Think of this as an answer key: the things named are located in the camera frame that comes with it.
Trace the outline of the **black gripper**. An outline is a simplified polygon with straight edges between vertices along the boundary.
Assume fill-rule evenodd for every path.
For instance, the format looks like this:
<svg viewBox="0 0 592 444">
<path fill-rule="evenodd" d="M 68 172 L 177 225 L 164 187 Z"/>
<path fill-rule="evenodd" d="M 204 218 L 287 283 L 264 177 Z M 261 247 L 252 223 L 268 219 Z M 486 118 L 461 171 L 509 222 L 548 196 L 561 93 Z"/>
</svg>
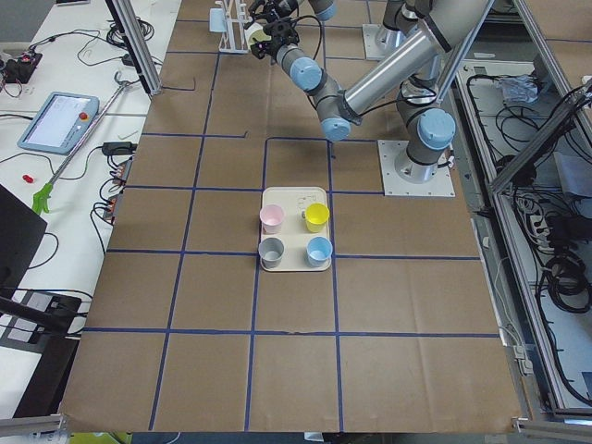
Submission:
<svg viewBox="0 0 592 444">
<path fill-rule="evenodd" d="M 275 58 L 281 47 L 299 43 L 295 20 L 276 20 L 267 23 L 263 26 L 263 32 L 269 40 L 261 41 L 261 58 Z"/>
<path fill-rule="evenodd" d="M 244 25 L 250 28 L 257 20 L 265 17 L 283 19 L 299 8 L 298 0 L 254 0 L 247 8 L 249 20 Z"/>
</svg>

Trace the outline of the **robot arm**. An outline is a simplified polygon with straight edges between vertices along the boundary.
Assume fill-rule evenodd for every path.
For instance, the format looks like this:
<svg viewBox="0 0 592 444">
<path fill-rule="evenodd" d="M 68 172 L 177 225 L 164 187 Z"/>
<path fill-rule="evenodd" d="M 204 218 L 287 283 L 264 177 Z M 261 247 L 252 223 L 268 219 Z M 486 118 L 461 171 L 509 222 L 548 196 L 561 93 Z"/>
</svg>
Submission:
<svg viewBox="0 0 592 444">
<path fill-rule="evenodd" d="M 324 39 L 319 54 L 327 59 L 365 59 L 363 25 L 382 26 L 385 14 L 387 23 L 408 34 L 418 18 L 413 11 L 413 1 L 335 1 L 336 12 L 323 23 Z M 290 16 L 302 17 L 296 26 L 300 47 L 309 56 L 317 49 L 320 36 L 319 23 L 308 1 L 301 1 Z"/>
<path fill-rule="evenodd" d="M 410 140 L 395 162 L 404 180 L 423 184 L 438 169 L 438 160 L 450 147 L 456 124 L 450 114 L 435 106 L 440 88 L 438 64 L 489 11 L 486 1 L 407 1 L 398 10 L 388 7 L 383 25 L 401 31 L 404 39 L 373 69 L 343 89 L 314 59 L 299 47 L 297 1 L 256 1 L 249 13 L 263 20 L 264 38 L 251 45 L 258 58 L 270 56 L 314 103 L 326 139 L 346 139 L 387 93 L 398 89 L 395 101 Z"/>
</svg>

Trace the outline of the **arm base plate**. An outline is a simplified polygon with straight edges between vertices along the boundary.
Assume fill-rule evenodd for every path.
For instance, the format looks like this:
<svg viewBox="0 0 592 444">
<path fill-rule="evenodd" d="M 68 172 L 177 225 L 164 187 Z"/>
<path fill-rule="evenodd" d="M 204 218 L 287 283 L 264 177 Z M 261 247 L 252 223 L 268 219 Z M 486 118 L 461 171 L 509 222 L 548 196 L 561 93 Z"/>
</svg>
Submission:
<svg viewBox="0 0 592 444">
<path fill-rule="evenodd" d="M 362 26 L 364 54 L 366 60 L 382 60 L 392 53 L 400 42 L 401 34 L 383 25 L 364 24 Z"/>
<path fill-rule="evenodd" d="M 407 145 L 407 141 L 377 141 L 384 195 L 453 198 L 455 190 L 445 155 L 442 154 L 434 165 L 419 165 L 408 156 Z"/>
</svg>

